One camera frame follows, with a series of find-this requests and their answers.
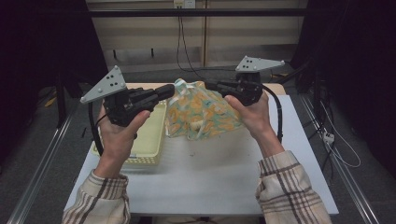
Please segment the fruit print cloth garment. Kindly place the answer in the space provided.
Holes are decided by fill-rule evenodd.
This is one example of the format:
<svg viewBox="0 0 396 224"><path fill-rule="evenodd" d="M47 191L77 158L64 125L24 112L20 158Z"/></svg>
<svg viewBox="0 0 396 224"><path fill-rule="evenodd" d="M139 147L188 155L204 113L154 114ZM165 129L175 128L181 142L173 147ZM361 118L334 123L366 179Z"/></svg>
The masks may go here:
<svg viewBox="0 0 396 224"><path fill-rule="evenodd" d="M207 90L203 81L188 83L179 78L174 86L175 94L166 100L169 137L202 140L244 126L239 113L218 92Z"/></svg>

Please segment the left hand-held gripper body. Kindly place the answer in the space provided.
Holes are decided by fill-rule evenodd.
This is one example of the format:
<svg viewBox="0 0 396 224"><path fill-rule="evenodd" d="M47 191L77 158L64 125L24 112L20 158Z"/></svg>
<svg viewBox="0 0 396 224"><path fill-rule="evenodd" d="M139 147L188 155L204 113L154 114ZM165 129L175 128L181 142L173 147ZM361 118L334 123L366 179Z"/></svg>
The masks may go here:
<svg viewBox="0 0 396 224"><path fill-rule="evenodd" d="M155 89L128 89L116 65L90 91L80 98L82 104L103 99L106 115L112 124L126 127L143 110L152 111L160 101Z"/></svg>

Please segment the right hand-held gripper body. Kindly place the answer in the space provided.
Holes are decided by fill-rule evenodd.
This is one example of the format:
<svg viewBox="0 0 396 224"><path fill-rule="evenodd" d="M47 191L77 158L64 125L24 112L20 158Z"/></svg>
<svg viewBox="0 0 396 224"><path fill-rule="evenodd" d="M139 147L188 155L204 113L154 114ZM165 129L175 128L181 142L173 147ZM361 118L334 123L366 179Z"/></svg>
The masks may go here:
<svg viewBox="0 0 396 224"><path fill-rule="evenodd" d="M276 94L262 84L260 71L281 67L284 64L284 61L245 56L235 68L235 80L221 82L221 93L223 96L232 95L243 106L249 106L257 103L262 96L262 91L266 90L276 99L276 104L280 105Z"/></svg>

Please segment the metal floor rail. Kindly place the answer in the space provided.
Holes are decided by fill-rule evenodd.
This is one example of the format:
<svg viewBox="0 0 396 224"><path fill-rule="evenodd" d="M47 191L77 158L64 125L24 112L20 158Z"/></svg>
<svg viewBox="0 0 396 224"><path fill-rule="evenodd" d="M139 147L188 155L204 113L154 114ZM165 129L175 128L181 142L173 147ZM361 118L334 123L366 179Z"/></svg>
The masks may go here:
<svg viewBox="0 0 396 224"><path fill-rule="evenodd" d="M78 109L79 103L74 102L71 105L69 113L66 115L64 122L60 127L56 129L46 151L35 169L32 178L29 181L29 184L25 191L23 192L21 198L18 200L16 207L14 208L10 218L7 221L7 224L24 224L32 205L35 202L35 198L42 186L44 178L49 171L49 168L53 162L53 159L64 140L64 136L66 135L70 123Z"/></svg>
<svg viewBox="0 0 396 224"><path fill-rule="evenodd" d="M327 132L327 129L320 125L317 116L314 113L314 105L309 99L308 96L300 95L300 100L304 106L306 113L308 114L309 118L312 119L314 127L318 131L320 138L325 146L326 151L330 154L330 158L332 160L333 167L337 170L338 174L340 175L341 179L344 182L346 190L350 195L353 203L355 204L357 210L359 211L363 222L365 224L380 224L380 220L377 217L374 208L372 207L371 203L369 202L368 198L364 194L363 190L361 189L360 185L354 178L353 174L350 172L351 168L359 168L361 166L361 157L356 152L355 148L352 147L348 141L341 135L336 127L333 124L331 116L329 115L328 110L325 108L322 102L319 103L319 111L325 114L325 119L329 121L331 128L333 129L335 135L340 137L341 140L350 148L350 150L354 153L354 155L358 159L358 163L356 165L347 162L342 155L340 154L338 148L335 145L329 145L323 141L323 134Z"/></svg>

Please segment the person's right hand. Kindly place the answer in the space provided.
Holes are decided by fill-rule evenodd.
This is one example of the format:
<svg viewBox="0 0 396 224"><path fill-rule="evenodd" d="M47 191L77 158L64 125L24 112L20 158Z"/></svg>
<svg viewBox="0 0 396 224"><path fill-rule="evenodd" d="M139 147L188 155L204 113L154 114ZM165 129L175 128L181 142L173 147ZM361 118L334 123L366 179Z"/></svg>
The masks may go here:
<svg viewBox="0 0 396 224"><path fill-rule="evenodd" d="M265 92L258 103L250 106L243 106L237 98L231 95L226 95L225 101L240 114L243 123L249 130L250 135L256 140L264 158L285 151L270 124L269 98Z"/></svg>

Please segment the person's left hand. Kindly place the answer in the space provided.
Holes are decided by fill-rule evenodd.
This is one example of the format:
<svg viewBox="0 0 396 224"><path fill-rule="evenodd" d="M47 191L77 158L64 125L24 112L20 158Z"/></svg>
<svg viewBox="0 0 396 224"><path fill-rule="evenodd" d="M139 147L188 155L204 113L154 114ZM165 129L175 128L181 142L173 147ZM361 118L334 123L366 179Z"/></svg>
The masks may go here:
<svg viewBox="0 0 396 224"><path fill-rule="evenodd" d="M94 174L102 178L118 178L120 170L129 158L134 143L134 136L149 118L147 110L139 112L127 127L120 127L110 122L108 117L98 122L104 152L94 169Z"/></svg>

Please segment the black horizontal bar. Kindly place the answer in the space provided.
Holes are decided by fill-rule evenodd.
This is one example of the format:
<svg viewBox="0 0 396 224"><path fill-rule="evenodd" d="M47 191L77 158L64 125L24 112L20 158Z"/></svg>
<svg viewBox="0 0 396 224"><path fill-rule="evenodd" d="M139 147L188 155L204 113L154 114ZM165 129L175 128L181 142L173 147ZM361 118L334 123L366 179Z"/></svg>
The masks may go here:
<svg viewBox="0 0 396 224"><path fill-rule="evenodd" d="M230 9L230 8L199 8L199 9L103 9L91 10L89 14L95 18L108 17L294 17L305 16L310 11L302 8L264 8L264 9Z"/></svg>

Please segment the pale yellow perforated basket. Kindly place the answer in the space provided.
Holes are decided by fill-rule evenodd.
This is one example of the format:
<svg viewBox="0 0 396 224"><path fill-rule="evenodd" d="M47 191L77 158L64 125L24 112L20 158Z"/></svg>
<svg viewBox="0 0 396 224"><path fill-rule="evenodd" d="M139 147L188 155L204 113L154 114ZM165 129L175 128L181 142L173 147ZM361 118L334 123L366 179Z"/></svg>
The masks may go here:
<svg viewBox="0 0 396 224"><path fill-rule="evenodd" d="M158 165L162 153L166 102L160 101L138 130L131 154L124 166Z"/></svg>

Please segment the black metal stand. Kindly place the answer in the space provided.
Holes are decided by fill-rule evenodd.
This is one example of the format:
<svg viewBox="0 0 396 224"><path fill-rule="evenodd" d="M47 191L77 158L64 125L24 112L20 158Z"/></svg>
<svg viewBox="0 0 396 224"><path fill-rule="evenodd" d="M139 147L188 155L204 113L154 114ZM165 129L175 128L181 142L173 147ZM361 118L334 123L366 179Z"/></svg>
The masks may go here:
<svg viewBox="0 0 396 224"><path fill-rule="evenodd" d="M57 106L58 106L58 124L57 127L61 128L66 120L66 105L64 99L64 82L63 76L59 73L56 77L56 92L57 92Z"/></svg>

